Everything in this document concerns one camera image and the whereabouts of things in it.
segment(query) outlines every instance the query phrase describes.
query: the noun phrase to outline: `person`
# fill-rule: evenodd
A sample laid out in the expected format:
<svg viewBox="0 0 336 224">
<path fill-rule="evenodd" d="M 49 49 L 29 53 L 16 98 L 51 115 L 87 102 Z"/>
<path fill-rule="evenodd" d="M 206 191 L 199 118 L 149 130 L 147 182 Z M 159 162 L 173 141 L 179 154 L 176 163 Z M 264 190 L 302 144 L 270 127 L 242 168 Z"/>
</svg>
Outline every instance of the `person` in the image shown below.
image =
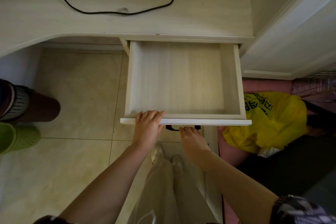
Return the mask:
<svg viewBox="0 0 336 224">
<path fill-rule="evenodd" d="M 58 216 L 45 216 L 36 224 L 115 223 L 133 179 L 151 153 L 153 167 L 128 224 L 216 223 L 205 199 L 183 171 L 181 157 L 170 161 L 157 137 L 165 112 L 139 113 L 132 144 L 92 181 Z M 300 197 L 278 197 L 212 152 L 195 128 L 179 128 L 185 156 L 215 183 L 242 223 L 336 223 L 336 218 Z"/>
</svg>

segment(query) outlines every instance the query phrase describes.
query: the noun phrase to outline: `finger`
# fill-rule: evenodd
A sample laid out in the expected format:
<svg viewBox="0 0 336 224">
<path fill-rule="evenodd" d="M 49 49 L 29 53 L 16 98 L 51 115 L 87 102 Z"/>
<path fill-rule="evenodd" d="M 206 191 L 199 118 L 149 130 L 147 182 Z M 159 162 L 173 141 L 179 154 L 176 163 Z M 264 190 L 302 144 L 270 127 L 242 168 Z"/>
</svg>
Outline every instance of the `finger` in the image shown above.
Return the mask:
<svg viewBox="0 0 336 224">
<path fill-rule="evenodd" d="M 197 129 L 196 128 L 190 128 L 191 132 L 193 132 L 194 134 L 197 134 Z"/>
<path fill-rule="evenodd" d="M 157 134 L 160 134 L 161 133 L 161 130 L 162 128 L 164 127 L 165 125 L 159 125 L 159 127 L 157 128 Z"/>
<path fill-rule="evenodd" d="M 159 122 L 162 120 L 162 117 L 166 114 L 165 111 L 157 112 L 154 116 L 155 121 Z"/>
<path fill-rule="evenodd" d="M 185 137 L 186 135 L 186 132 L 184 131 L 183 128 L 179 127 L 178 130 L 180 131 L 180 137 L 181 137 L 181 140 Z"/>
<path fill-rule="evenodd" d="M 138 125 L 140 123 L 142 117 L 142 112 L 139 112 L 135 117 L 135 124 Z"/>
<path fill-rule="evenodd" d="M 184 131 L 187 133 L 187 135 L 191 135 L 193 132 L 191 131 L 190 127 L 184 127 Z"/>
<path fill-rule="evenodd" d="M 141 120 L 145 120 L 145 119 L 147 118 L 147 116 L 148 116 L 149 112 L 150 112 L 150 110 L 149 110 L 149 111 L 146 111 L 146 112 L 144 112 L 144 113 L 143 113 L 143 115 L 142 115 L 142 119 L 141 119 Z"/>
<path fill-rule="evenodd" d="M 147 119 L 150 119 L 150 120 L 153 119 L 154 116 L 155 116 L 157 113 L 158 113 L 157 110 L 155 110 L 155 111 L 150 111 L 149 114 L 148 114 L 148 116 L 147 116 Z"/>
</svg>

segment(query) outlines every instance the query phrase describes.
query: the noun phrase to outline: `white shoe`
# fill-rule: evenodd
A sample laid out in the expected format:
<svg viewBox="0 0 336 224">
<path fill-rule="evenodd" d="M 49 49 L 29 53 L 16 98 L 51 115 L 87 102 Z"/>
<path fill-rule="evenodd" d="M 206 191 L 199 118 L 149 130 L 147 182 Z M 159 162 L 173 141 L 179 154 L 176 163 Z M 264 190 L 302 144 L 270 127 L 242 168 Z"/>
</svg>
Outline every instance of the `white shoe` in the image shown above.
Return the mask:
<svg viewBox="0 0 336 224">
<path fill-rule="evenodd" d="M 182 171 L 184 170 L 183 159 L 182 159 L 179 155 L 175 155 L 175 156 L 171 159 L 171 163 L 172 163 L 173 166 L 177 166 L 177 167 L 180 168 Z"/>
<path fill-rule="evenodd" d="M 152 149 L 152 151 L 150 153 L 150 158 L 152 159 L 152 163 L 154 163 L 154 160 L 158 155 L 163 156 L 163 148 L 162 148 L 162 145 L 160 143 L 156 143 L 154 145 L 154 148 Z"/>
</svg>

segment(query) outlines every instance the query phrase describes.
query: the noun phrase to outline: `drawer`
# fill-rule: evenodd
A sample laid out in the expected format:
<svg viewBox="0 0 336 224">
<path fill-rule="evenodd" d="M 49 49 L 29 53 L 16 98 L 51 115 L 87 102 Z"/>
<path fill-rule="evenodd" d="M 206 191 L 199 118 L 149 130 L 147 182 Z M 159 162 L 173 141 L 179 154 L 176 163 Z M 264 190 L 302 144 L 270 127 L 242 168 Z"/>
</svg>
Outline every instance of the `drawer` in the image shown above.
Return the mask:
<svg viewBox="0 0 336 224">
<path fill-rule="evenodd" d="M 161 124 L 250 125 L 236 44 L 131 41 L 123 124 L 166 111 Z"/>
</svg>

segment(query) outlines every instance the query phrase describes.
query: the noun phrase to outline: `hand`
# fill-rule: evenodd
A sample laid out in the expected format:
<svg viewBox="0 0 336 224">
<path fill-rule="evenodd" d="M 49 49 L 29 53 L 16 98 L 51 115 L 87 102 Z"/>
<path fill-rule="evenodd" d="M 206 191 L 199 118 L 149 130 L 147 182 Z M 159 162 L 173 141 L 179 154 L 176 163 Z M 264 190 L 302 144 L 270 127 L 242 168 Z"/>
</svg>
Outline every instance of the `hand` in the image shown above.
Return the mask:
<svg viewBox="0 0 336 224">
<path fill-rule="evenodd" d="M 160 125 L 165 112 L 146 111 L 140 112 L 135 118 L 135 129 L 132 145 L 139 147 L 146 154 L 154 147 L 156 140 L 163 128 Z"/>
<path fill-rule="evenodd" d="M 201 133 L 191 127 L 179 128 L 182 149 L 186 157 L 193 163 L 200 165 L 202 153 L 211 151 Z"/>
</svg>

